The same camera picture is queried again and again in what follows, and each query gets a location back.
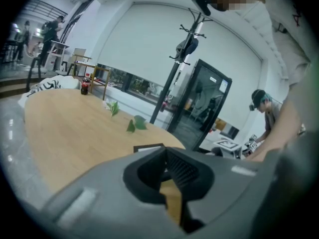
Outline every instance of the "door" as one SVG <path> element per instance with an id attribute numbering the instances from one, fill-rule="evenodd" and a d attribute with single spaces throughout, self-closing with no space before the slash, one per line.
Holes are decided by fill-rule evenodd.
<path id="1" fill-rule="evenodd" d="M 199 60 L 167 128 L 189 150 L 197 150 L 226 100 L 232 80 Z"/>

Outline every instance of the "soda bottle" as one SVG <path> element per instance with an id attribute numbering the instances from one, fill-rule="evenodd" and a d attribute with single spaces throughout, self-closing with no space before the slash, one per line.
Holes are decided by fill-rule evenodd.
<path id="1" fill-rule="evenodd" d="M 83 95 L 87 95 L 88 94 L 90 84 L 91 84 L 90 74 L 86 73 L 85 77 L 82 80 L 81 94 L 83 94 Z"/>

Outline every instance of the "round table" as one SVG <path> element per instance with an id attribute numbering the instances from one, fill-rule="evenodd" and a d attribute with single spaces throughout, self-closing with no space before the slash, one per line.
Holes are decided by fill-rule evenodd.
<path id="1" fill-rule="evenodd" d="M 53 192 L 93 166 L 133 153 L 134 146 L 163 143 L 184 148 L 169 132 L 147 123 L 147 130 L 126 132 L 132 115 L 111 112 L 102 100 L 79 90 L 57 89 L 31 95 L 25 105 L 25 126 L 35 163 Z M 180 198 L 172 181 L 165 184 L 174 201 Z"/>

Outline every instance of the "black shirt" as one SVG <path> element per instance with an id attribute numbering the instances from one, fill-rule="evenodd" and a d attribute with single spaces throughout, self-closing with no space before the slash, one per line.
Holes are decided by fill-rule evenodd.
<path id="1" fill-rule="evenodd" d="M 56 39 L 56 29 L 59 27 L 59 23 L 54 20 L 48 23 L 47 27 L 49 28 L 49 31 L 44 36 L 44 42 L 48 40 L 54 41 Z"/>

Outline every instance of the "black door frame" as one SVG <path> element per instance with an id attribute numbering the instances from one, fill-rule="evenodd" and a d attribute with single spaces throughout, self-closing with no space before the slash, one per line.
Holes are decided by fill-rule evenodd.
<path id="1" fill-rule="evenodd" d="M 186 102 L 188 100 L 188 96 L 192 90 L 192 87 L 194 86 L 195 84 L 195 81 L 198 77 L 198 74 L 201 70 L 202 67 L 206 67 L 207 69 L 209 69 L 210 71 L 212 71 L 213 73 L 217 74 L 219 77 L 221 77 L 222 79 L 226 80 L 228 82 L 228 85 L 227 85 L 227 88 L 226 88 L 226 91 L 223 95 L 223 98 L 221 99 L 220 103 L 219 103 L 219 106 L 213 116 L 213 118 L 211 119 L 210 123 L 208 124 L 208 127 L 207 129 L 203 132 L 203 135 L 201 138 L 198 139 L 197 143 L 194 145 L 194 147 L 192 148 L 192 150 L 196 151 L 198 150 L 199 146 L 201 145 L 201 143 L 204 141 L 205 137 L 207 136 L 207 134 L 209 133 L 210 129 L 213 127 L 219 113 L 220 113 L 220 110 L 221 108 L 223 107 L 224 103 L 225 103 L 225 100 L 228 96 L 228 92 L 229 92 L 229 89 L 232 85 L 232 79 L 227 77 L 226 75 L 224 75 L 223 73 L 219 72 L 216 68 L 212 67 L 211 65 L 207 64 L 206 62 L 204 62 L 203 60 L 199 59 L 198 62 L 196 63 L 195 67 L 194 67 L 194 70 L 192 72 L 192 75 L 187 83 L 187 86 L 185 88 L 185 91 L 183 93 L 183 96 L 181 98 L 181 100 L 179 101 L 178 103 L 178 106 L 177 106 L 177 109 L 176 109 L 176 112 L 174 113 L 168 127 L 167 127 L 167 131 L 172 133 L 175 129 L 176 129 L 176 126 L 177 126 L 177 121 L 178 119 L 181 117 L 181 114 L 182 114 L 182 111 L 186 105 Z"/>

